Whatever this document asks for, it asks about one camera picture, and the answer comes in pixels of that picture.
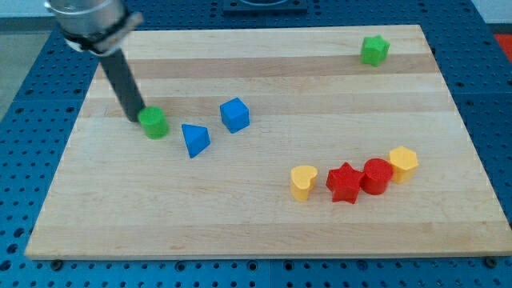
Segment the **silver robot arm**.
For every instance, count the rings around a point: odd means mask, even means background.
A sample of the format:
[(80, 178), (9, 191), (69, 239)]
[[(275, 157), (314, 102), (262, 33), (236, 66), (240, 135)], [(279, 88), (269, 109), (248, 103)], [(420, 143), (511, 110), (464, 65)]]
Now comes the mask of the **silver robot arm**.
[(120, 50), (123, 39), (142, 24), (140, 12), (131, 12), (122, 0), (46, 0), (66, 43), (78, 52), (99, 57)]

